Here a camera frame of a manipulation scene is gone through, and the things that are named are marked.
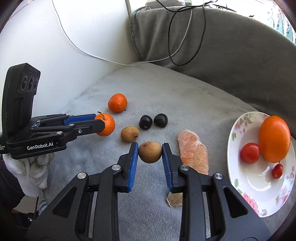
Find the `white gloved left hand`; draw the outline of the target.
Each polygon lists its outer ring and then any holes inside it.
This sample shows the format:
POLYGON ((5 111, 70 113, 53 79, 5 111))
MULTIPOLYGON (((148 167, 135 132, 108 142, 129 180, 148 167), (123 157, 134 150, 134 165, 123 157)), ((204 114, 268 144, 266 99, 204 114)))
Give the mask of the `white gloved left hand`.
POLYGON ((28 197, 38 197, 41 189, 47 187, 48 168, 54 157, 55 154, 50 153, 16 160, 11 154, 3 154, 7 169, 17 178, 23 193, 28 197))

